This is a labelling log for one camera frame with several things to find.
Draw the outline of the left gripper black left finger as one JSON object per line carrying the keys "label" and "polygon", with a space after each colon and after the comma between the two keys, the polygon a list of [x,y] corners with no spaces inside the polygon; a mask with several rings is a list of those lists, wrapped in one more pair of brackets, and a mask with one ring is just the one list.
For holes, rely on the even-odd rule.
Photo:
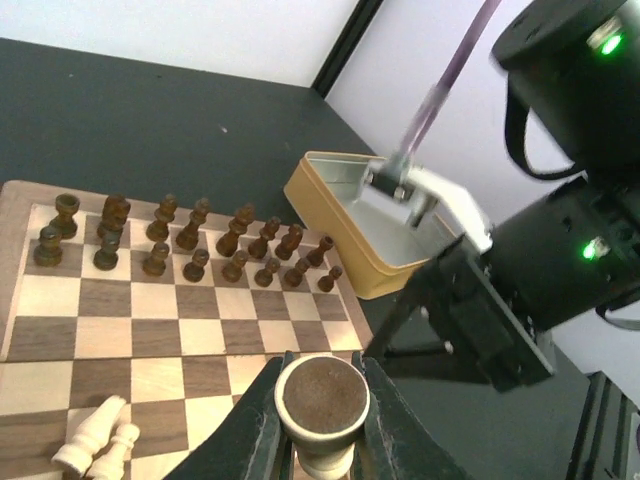
{"label": "left gripper black left finger", "polygon": [[229,415],[167,475],[169,479],[290,479],[291,442],[281,427],[274,389],[290,351],[270,359]]}

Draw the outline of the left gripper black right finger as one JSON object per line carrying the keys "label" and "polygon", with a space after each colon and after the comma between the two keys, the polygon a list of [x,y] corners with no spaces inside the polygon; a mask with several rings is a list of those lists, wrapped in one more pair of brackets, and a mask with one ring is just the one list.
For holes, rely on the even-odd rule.
{"label": "left gripper black right finger", "polygon": [[355,352],[351,364],[365,377],[370,393],[369,412],[355,443],[352,479],[470,477],[432,438],[376,360]]}

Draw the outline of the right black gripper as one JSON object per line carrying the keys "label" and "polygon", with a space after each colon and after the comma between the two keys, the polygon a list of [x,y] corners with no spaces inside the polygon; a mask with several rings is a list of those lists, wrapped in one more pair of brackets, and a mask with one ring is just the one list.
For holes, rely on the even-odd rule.
{"label": "right black gripper", "polygon": [[556,369],[462,235],[409,277],[363,355],[394,379],[491,384],[506,392]]}

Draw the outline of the light chess piece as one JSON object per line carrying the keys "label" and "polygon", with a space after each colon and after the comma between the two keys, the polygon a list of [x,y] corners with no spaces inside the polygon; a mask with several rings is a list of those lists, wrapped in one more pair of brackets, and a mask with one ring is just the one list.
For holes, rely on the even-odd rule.
{"label": "light chess piece", "polygon": [[363,374],[332,355],[301,357],[279,375],[274,402],[301,468],[314,479],[344,477],[371,403]]}

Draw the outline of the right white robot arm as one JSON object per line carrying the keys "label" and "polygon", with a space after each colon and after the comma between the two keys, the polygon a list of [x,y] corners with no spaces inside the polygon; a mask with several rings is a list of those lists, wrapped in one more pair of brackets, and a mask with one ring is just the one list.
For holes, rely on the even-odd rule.
{"label": "right white robot arm", "polygon": [[392,375],[506,392],[553,376],[551,329],[639,298],[639,5],[534,1],[495,42],[508,154],[557,188],[492,227],[465,188],[413,154],[494,7],[483,5],[399,148],[366,175],[399,202],[438,199],[462,232],[409,277],[365,355]]}

